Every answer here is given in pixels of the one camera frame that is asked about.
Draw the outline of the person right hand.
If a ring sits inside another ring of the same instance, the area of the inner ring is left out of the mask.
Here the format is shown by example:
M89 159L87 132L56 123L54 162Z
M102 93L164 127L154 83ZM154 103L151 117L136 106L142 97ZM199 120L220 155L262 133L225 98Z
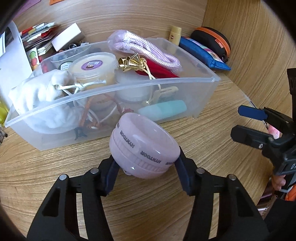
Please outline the person right hand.
M281 190L281 188L286 184L285 175L272 175L271 183L275 191Z

